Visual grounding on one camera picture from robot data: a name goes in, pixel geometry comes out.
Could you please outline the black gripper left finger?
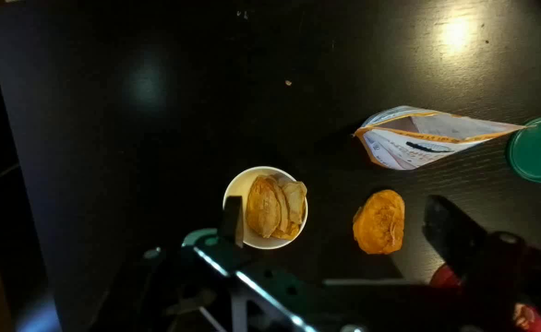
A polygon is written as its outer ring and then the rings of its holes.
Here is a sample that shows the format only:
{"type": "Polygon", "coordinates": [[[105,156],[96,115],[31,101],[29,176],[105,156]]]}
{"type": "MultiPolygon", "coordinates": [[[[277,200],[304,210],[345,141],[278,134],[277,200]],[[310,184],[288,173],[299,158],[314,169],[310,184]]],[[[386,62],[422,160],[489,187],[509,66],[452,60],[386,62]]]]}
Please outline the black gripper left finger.
{"type": "Polygon", "coordinates": [[[221,235],[236,246],[243,245],[243,211],[240,195],[229,195],[225,198],[221,235]]]}

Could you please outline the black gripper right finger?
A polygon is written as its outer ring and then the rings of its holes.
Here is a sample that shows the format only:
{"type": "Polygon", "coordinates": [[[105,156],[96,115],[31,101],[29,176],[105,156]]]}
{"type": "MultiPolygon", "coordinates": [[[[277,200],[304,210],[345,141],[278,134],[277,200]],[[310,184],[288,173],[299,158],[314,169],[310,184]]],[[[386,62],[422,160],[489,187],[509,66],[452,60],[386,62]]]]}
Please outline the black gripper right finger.
{"type": "Polygon", "coordinates": [[[445,287],[496,285],[496,239],[443,195],[430,195],[424,208],[422,233],[443,263],[430,281],[445,287]]]}

